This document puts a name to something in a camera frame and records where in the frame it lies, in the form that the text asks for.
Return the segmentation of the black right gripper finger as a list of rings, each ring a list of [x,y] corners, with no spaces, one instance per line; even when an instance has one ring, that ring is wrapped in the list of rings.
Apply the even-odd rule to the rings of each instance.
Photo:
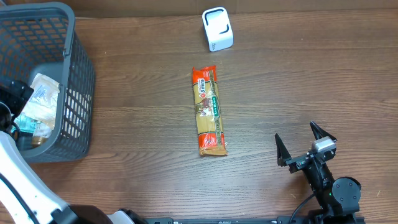
[[[310,127],[312,129],[312,133],[315,136],[316,140],[319,140],[319,139],[325,138],[325,137],[329,137],[333,142],[337,141],[337,138],[335,138],[333,135],[331,135],[330,133],[323,130],[316,122],[311,121]]]
[[[274,137],[277,146],[277,164],[281,167],[286,166],[287,161],[291,160],[291,155],[280,136],[276,133]]]

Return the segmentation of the beige bread snack bag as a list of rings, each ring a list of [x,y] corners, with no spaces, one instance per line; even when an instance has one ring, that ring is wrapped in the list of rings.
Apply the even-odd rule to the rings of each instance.
[[[48,139],[55,127],[59,82],[43,75],[36,74],[30,87],[33,94],[26,103],[22,114],[36,121],[33,137]]]

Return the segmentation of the teal wet wipes pack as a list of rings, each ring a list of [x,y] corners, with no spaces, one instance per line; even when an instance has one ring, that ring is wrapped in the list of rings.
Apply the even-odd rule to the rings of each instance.
[[[19,115],[14,122],[17,124],[21,132],[33,134],[37,128],[39,121],[32,119],[24,114]]]

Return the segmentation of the orange spaghetti packet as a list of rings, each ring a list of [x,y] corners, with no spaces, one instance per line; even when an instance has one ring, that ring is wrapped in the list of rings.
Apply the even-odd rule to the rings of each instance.
[[[216,66],[192,69],[192,89],[201,156],[226,156]]]

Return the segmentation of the white hair product tube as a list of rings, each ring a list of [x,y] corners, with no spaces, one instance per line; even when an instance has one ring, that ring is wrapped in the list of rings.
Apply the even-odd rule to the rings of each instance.
[[[35,125],[34,132],[32,134],[32,145],[38,147],[43,145],[51,136],[53,127],[47,126],[45,123],[38,122]]]

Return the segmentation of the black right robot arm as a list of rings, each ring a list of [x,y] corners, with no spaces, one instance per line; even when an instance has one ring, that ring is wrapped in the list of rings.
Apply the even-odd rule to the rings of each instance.
[[[302,171],[312,194],[307,197],[289,218],[279,217],[279,223],[364,223],[357,217],[361,198],[361,184],[352,177],[335,179],[326,162],[336,156],[335,138],[310,122],[313,135],[311,149],[304,155],[291,157],[281,137],[276,134],[277,164],[287,166],[290,173]]]

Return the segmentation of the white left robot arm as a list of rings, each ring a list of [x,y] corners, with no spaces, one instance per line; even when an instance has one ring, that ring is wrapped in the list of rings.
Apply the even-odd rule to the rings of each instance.
[[[33,91],[24,82],[1,77],[1,203],[15,223],[135,224],[123,210],[107,215],[92,205],[69,205],[26,163],[11,129]]]

